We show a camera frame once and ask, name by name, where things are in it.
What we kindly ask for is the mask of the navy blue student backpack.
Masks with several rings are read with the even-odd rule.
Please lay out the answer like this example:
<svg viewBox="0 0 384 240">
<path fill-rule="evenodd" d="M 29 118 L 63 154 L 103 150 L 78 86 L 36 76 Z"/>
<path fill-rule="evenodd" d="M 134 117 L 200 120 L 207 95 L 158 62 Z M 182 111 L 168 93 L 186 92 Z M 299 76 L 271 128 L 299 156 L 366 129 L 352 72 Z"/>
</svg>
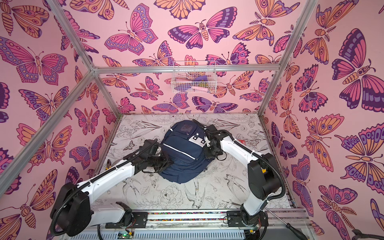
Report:
<svg viewBox="0 0 384 240">
<path fill-rule="evenodd" d="M 197 123 L 184 120 L 174 124 L 166 132 L 161 148 L 173 162 L 159 175 L 178 184 L 187 183 L 197 177 L 211 163 L 203 147 L 206 134 Z"/>
</svg>

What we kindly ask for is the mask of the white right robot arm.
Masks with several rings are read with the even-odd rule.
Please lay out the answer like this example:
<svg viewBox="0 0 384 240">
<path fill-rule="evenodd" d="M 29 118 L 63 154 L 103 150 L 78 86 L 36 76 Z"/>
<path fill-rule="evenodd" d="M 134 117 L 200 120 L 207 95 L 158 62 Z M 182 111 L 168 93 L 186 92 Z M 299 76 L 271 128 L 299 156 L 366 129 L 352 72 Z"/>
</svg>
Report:
<svg viewBox="0 0 384 240">
<path fill-rule="evenodd" d="M 247 167 L 250 193 L 241 205 L 243 222 L 250 224 L 272 200 L 286 195 L 286 185 L 272 154 L 249 149 L 226 130 L 210 125 L 203 127 L 206 135 L 206 156 L 229 154 Z"/>
</svg>

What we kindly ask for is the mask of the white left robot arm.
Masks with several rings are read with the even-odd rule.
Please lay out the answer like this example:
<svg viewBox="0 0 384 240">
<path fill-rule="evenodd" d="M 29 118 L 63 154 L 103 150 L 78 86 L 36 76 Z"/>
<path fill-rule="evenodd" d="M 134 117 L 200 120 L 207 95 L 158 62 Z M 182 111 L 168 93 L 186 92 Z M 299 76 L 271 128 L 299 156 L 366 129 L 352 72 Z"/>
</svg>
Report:
<svg viewBox="0 0 384 240">
<path fill-rule="evenodd" d="M 116 202 L 110 206 L 93 207 L 93 203 L 123 180 L 147 168 L 160 173 L 173 163 L 157 140 L 146 140 L 139 149 L 116 161 L 103 173 L 78 184 L 65 184 L 51 211 L 51 235 L 73 237 L 87 227 L 109 223 L 130 226 L 134 217 L 126 204 Z"/>
</svg>

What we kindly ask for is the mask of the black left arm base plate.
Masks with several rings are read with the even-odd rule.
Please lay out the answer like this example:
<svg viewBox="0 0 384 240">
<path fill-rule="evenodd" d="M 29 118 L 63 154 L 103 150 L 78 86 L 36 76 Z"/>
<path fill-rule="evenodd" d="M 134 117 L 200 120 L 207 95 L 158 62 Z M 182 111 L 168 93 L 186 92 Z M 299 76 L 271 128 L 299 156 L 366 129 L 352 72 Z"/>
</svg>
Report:
<svg viewBox="0 0 384 240">
<path fill-rule="evenodd" d="M 106 229 L 144 229 L 148 222 L 148 212 L 133 212 L 125 214 L 118 223 L 107 223 Z"/>
</svg>

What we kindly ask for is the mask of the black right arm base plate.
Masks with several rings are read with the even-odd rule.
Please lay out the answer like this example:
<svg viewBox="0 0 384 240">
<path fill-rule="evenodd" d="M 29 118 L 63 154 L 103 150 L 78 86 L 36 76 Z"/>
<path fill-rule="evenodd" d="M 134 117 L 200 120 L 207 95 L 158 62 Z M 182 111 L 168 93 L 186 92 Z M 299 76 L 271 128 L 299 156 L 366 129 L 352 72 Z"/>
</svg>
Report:
<svg viewBox="0 0 384 240">
<path fill-rule="evenodd" d="M 227 225 L 229 227 L 247 227 L 248 215 L 245 211 L 227 211 Z"/>
</svg>

